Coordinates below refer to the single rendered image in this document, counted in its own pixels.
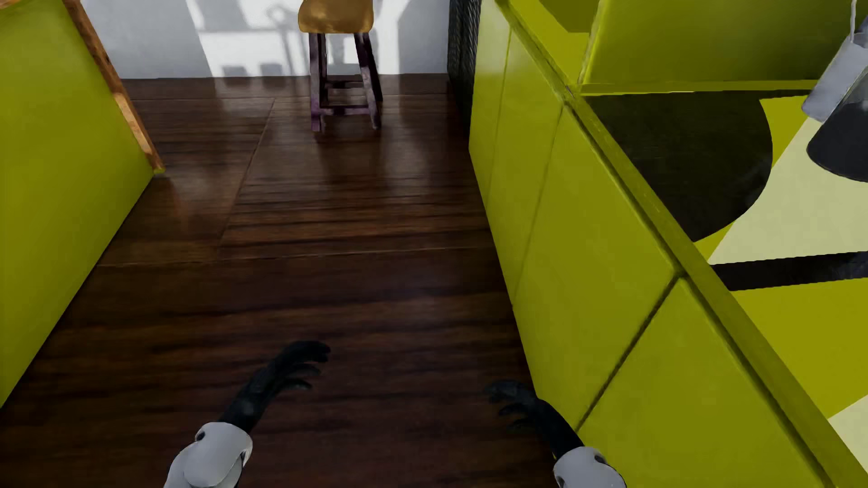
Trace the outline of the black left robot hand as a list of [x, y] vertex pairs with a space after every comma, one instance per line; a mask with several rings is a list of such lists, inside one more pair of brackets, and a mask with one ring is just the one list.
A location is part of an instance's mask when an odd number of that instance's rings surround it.
[[284, 390], [309, 391], [307, 377], [319, 376], [317, 363], [329, 361], [331, 348], [318, 340], [299, 340], [285, 346], [255, 372], [218, 418], [250, 433], [271, 402]]

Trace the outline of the dark woven basket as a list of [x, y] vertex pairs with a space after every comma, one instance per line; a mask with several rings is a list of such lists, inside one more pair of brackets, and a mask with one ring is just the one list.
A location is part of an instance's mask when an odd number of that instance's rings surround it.
[[447, 73], [462, 117], [472, 113], [476, 47], [482, 0], [450, 0]]

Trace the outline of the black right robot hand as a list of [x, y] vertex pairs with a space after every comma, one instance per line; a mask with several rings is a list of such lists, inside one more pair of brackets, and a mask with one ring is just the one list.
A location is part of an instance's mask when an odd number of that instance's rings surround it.
[[525, 384], [516, 380], [498, 380], [487, 385], [484, 393], [492, 404], [506, 401], [507, 405], [498, 411], [498, 415], [520, 415], [511, 426], [533, 427], [556, 460], [585, 446], [570, 423]]

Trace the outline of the yellow-green kitchen counter cabinet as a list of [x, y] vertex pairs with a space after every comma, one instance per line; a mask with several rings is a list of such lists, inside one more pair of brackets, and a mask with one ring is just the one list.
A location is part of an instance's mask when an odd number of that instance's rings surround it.
[[852, 0], [482, 0], [470, 154], [532, 390], [627, 488], [868, 488]]

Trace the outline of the yellow-green cabinet with wood edge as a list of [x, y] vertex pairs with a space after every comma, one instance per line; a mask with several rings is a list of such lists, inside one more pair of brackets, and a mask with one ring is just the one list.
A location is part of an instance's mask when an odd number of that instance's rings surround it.
[[0, 0], [0, 407], [162, 171], [81, 0]]

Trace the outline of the wooden stool with yellow seat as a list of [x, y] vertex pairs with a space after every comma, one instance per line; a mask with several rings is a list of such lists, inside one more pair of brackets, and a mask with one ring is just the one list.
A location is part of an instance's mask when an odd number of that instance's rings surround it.
[[[309, 41], [310, 124], [322, 132], [326, 117], [367, 116], [382, 126], [384, 99], [373, 52], [374, 0], [301, 0], [298, 29]], [[360, 89], [363, 104], [334, 103], [333, 91]]]

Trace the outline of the white and grey hanging lamp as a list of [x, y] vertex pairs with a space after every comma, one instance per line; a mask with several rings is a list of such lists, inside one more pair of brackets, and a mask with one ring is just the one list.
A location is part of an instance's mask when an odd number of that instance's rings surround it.
[[807, 155], [820, 168], [868, 183], [868, 16], [857, 24], [852, 0], [850, 32], [802, 105], [820, 122]]

